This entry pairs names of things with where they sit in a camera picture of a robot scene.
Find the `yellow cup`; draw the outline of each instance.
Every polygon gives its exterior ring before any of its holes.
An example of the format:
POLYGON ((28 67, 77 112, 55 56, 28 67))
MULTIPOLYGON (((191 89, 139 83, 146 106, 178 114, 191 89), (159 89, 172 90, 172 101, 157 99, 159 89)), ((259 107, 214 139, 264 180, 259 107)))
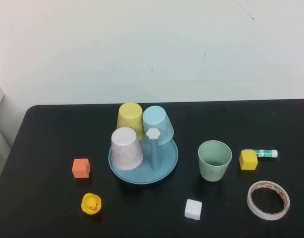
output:
POLYGON ((124 103, 119 108, 117 128, 130 127, 140 140, 144 136, 143 110, 137 103, 124 103))

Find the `green cup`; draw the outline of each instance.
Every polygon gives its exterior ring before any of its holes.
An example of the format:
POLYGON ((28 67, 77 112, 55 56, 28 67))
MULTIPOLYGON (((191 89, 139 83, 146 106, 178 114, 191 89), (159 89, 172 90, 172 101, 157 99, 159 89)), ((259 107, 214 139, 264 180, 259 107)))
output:
POLYGON ((198 149, 198 160, 201 176, 210 182, 222 178, 232 158, 228 145, 217 140, 208 140, 198 149))

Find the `small toy block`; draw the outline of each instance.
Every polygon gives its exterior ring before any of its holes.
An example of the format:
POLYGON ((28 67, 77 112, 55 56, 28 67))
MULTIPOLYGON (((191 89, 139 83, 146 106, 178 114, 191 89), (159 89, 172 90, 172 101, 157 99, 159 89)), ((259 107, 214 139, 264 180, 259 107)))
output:
POLYGON ((255 170, 257 157, 254 150, 242 150, 240 153, 240 168, 242 170, 255 170))
POLYGON ((74 159, 72 173, 76 179, 88 178, 90 174, 90 163, 88 159, 74 159))
POLYGON ((200 220, 202 202, 188 199, 185 207, 185 217, 200 220))

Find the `white wall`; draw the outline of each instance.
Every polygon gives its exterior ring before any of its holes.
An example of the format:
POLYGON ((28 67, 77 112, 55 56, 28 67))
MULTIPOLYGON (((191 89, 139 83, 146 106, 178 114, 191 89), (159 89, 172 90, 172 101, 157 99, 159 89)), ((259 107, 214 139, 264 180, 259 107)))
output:
POLYGON ((37 104, 304 98, 304 0, 0 0, 0 86, 10 143, 37 104))

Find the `blue cup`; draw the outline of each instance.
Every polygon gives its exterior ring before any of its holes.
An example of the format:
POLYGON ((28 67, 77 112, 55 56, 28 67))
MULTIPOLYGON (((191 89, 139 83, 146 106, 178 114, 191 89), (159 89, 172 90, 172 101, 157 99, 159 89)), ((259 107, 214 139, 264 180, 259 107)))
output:
POLYGON ((173 138, 174 128, 166 111, 160 106, 151 106, 144 111, 143 125, 145 132, 150 128, 157 128, 161 132, 159 145, 164 145, 173 138))

